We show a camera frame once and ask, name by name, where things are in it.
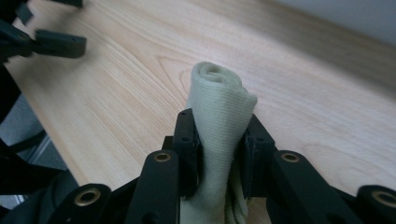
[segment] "folded towel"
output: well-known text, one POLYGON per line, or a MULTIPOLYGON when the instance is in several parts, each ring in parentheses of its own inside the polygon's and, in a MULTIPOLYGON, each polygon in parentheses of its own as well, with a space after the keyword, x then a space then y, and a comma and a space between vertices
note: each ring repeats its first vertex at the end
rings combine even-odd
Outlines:
POLYGON ((230 172, 256 103, 234 72, 213 63, 193 67, 187 107, 203 145, 203 173, 194 196, 180 202, 181 224, 245 223, 248 208, 237 166, 230 172))

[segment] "rolled fabric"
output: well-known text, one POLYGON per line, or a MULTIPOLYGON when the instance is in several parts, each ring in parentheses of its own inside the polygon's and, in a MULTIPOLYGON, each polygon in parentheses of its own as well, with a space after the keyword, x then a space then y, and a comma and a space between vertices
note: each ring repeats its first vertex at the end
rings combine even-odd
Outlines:
POLYGON ((235 149, 256 103, 257 97, 248 93, 234 72, 213 63, 192 68, 187 107, 192 109, 203 145, 203 169, 196 193, 180 202, 181 224, 245 222, 248 209, 238 169, 230 183, 229 177, 235 149))

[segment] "wooden table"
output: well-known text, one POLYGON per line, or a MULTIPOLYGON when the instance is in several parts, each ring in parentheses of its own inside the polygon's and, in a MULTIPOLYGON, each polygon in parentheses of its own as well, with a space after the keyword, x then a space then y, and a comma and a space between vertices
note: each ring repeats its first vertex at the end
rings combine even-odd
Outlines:
MULTIPOLYGON (((29 34, 88 38, 80 59, 7 65, 81 185, 137 177, 173 133, 192 67, 209 61, 240 75, 278 148, 304 154, 330 184, 396 189, 396 48, 267 0, 30 7, 29 34)), ((262 207, 249 223, 267 219, 262 207)))

